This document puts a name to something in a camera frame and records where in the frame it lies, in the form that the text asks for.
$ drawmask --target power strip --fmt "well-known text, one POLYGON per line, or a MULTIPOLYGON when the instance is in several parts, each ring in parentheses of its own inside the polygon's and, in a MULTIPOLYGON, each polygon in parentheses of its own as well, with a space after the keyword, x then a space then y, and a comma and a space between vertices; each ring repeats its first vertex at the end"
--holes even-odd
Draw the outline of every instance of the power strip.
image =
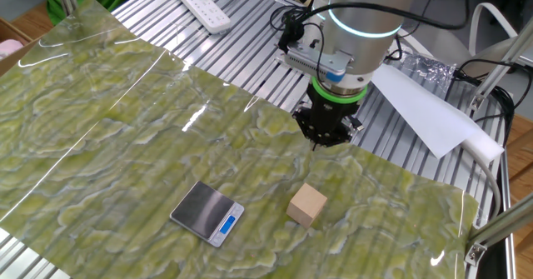
POLYGON ((230 18, 212 0, 182 0, 209 33, 217 34, 231 28, 230 18))

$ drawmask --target green marbled mat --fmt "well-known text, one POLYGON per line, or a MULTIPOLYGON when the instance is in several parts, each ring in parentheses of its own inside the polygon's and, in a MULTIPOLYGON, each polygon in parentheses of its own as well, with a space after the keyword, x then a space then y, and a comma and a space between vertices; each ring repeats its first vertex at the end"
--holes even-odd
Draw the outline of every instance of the green marbled mat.
POLYGON ((476 201, 131 34, 86 0, 0 78, 0 227, 74 278, 462 278, 476 201), (245 208, 221 248, 169 220, 202 180, 245 208), (303 182, 328 197, 305 230, 303 182))

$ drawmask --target digital scale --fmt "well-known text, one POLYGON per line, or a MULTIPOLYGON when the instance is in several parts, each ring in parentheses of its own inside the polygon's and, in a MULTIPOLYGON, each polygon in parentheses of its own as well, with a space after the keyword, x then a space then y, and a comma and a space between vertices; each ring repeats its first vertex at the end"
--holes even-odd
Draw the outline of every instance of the digital scale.
POLYGON ((196 182, 170 218, 215 247, 230 233, 244 207, 203 182, 196 182))

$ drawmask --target table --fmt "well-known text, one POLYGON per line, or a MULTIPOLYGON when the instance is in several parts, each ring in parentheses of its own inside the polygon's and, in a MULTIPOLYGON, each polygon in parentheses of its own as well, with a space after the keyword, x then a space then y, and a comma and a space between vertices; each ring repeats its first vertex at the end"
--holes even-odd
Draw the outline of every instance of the table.
MULTIPOLYGON (((309 77, 283 63, 281 51, 276 48, 279 37, 268 25, 270 15, 277 7, 293 3, 282 3, 280 0, 214 1, 234 22, 232 30, 225 36, 209 35, 179 0, 130 0, 112 14, 140 38, 164 47, 186 62, 286 111, 292 111, 300 101, 305 101, 309 77)), ((447 91, 442 85, 426 80, 424 70, 415 72, 399 68, 455 107, 463 111, 468 107, 473 92, 470 86, 453 84, 447 91)), ((474 118, 498 112, 496 101, 489 99, 474 118)), ((491 189, 485 183, 485 175, 467 153, 457 148, 441 160, 434 158, 373 86, 369 87, 357 117, 366 129, 354 136, 354 144, 418 175, 462 188, 480 203, 475 225, 479 227, 486 223, 491 207, 491 189)), ((481 127, 502 143, 503 120, 487 120, 481 127)), ((510 197, 505 156, 496 160, 490 168, 497 176, 500 165, 502 200, 504 208, 508 208, 510 197)), ((508 278, 514 278, 511 238, 506 240, 506 250, 508 278)), ((21 242, 0 232, 0 279, 31 277, 39 267, 44 271, 39 272, 38 278, 68 277, 21 242)), ((468 278, 475 278, 475 267, 467 266, 466 271, 468 278)))

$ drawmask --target black cable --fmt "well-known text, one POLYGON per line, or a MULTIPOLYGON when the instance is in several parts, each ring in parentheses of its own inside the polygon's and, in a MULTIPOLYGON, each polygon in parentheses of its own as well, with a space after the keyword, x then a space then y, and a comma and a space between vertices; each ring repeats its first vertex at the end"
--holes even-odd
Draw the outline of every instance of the black cable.
POLYGON ((399 61, 403 57, 403 51, 401 50, 400 36, 396 34, 395 39, 396 39, 396 45, 398 46, 398 48, 394 50, 391 54, 385 56, 386 60, 399 61))
POLYGON ((318 54, 318 62, 316 63, 316 80, 320 80, 320 61, 322 59, 322 53, 324 52, 324 32, 322 31, 322 28, 320 26, 316 25, 315 23, 306 23, 303 26, 312 25, 318 28, 320 30, 320 34, 322 36, 322 42, 320 45, 320 54, 318 54))
POLYGON ((514 67, 514 68, 524 71, 528 76, 528 83, 527 83, 526 90, 524 91, 524 93, 522 94, 522 97, 518 100, 516 104, 514 103, 511 95, 505 89, 503 89, 502 87, 496 86, 491 91, 491 95, 493 96, 493 98, 495 98, 495 100, 498 101, 498 103, 500 103, 501 113, 492 115, 492 116, 481 117, 475 120, 475 122, 480 122, 480 121, 485 121, 485 120, 492 119, 492 118, 503 117, 506 122, 506 135, 505 135, 505 140, 504 140, 504 145, 505 145, 507 143, 509 134, 511 133, 511 125, 512 125, 513 118, 515 116, 515 110, 522 104, 524 99, 526 99, 527 94, 529 93, 531 89, 531 85, 533 84, 533 75, 531 74, 531 70, 529 68, 521 66, 516 63, 496 62, 496 61, 491 61, 488 59, 471 59, 463 63, 456 70, 456 73, 454 76, 455 81, 468 82, 475 86, 479 86, 481 84, 479 77, 484 77, 488 74, 483 74, 478 77, 470 77, 466 75, 466 73, 463 71, 463 68, 472 62, 483 62, 483 63, 506 66, 506 67, 514 67))
POLYGON ((272 14, 270 15, 269 23, 270 23, 270 26, 277 31, 283 31, 284 27, 276 27, 276 25, 274 25, 274 18, 277 17, 277 15, 279 15, 281 11, 287 8, 290 8, 290 10, 283 13, 283 17, 281 18, 281 24, 285 24, 285 21, 289 17, 300 17, 307 10, 307 8, 297 6, 297 5, 285 5, 285 6, 276 8, 276 10, 274 10, 274 12, 272 12, 272 14))
MULTIPOLYGON (((431 3, 431 0, 427 0, 427 3, 426 5, 424 6, 424 10, 422 11, 422 14, 421 16, 424 17, 426 15, 426 12, 427 12, 427 8, 430 6, 430 3, 431 3)), ((406 38, 406 37, 409 37, 411 35, 413 35, 413 33, 416 32, 416 30, 418 30, 418 28, 420 27, 420 22, 418 22, 415 26, 415 29, 413 29, 411 32, 407 33, 405 36, 400 36, 400 38, 406 38)))
POLYGON ((314 16, 314 15, 320 13, 320 12, 325 12, 325 11, 328 11, 328 10, 338 9, 338 8, 365 8, 365 9, 377 10, 377 11, 380 11, 380 12, 388 12, 388 13, 395 14, 397 16, 407 17, 407 18, 410 18, 411 20, 415 20, 415 21, 418 21, 418 22, 423 22, 425 24, 432 25, 433 27, 437 27, 437 28, 440 28, 440 29, 447 29, 447 30, 462 29, 468 24, 468 22, 470 20, 470 0, 465 0, 465 20, 461 24, 457 24, 457 25, 444 24, 443 22, 431 20, 431 19, 429 19, 427 17, 422 17, 422 16, 416 15, 416 14, 414 14, 412 12, 406 12, 406 11, 403 11, 403 10, 400 10, 400 9, 397 9, 397 8, 393 8, 393 7, 386 7, 386 6, 383 6, 383 5, 374 4, 374 3, 366 3, 366 2, 339 2, 339 3, 333 3, 333 4, 330 4, 330 5, 319 7, 319 8, 317 8, 317 9, 315 9, 315 10, 309 12, 309 13, 306 13, 304 16, 299 17, 296 21, 299 22, 299 23, 303 23, 308 18, 310 18, 310 17, 312 17, 312 16, 314 16))

